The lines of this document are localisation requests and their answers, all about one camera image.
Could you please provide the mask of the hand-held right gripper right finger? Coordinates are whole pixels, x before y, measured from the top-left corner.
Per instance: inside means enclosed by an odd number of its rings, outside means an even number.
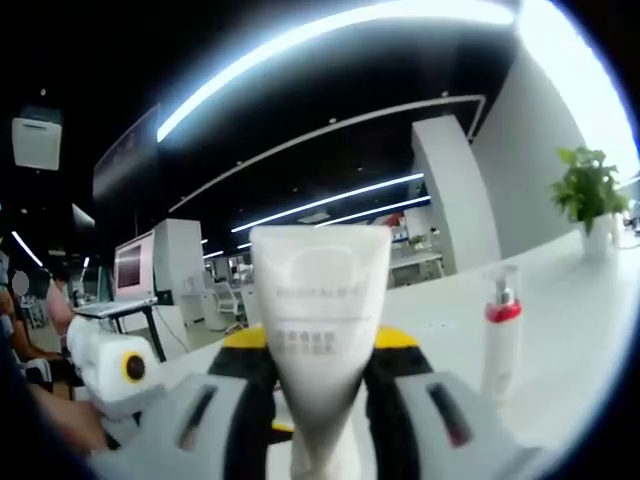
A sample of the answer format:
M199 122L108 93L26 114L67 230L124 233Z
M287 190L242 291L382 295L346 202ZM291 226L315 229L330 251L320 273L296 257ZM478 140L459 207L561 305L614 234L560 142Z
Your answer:
M434 371L408 333L379 328L363 380L378 478L531 478L537 448L467 383Z

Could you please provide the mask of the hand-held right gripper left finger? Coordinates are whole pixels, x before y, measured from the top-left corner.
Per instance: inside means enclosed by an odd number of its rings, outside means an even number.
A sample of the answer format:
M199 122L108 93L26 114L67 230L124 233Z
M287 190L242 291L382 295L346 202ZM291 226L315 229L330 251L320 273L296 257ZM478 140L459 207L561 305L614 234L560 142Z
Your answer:
M278 373L259 327L227 337L194 373L143 410L140 430L95 454L99 479L264 479Z

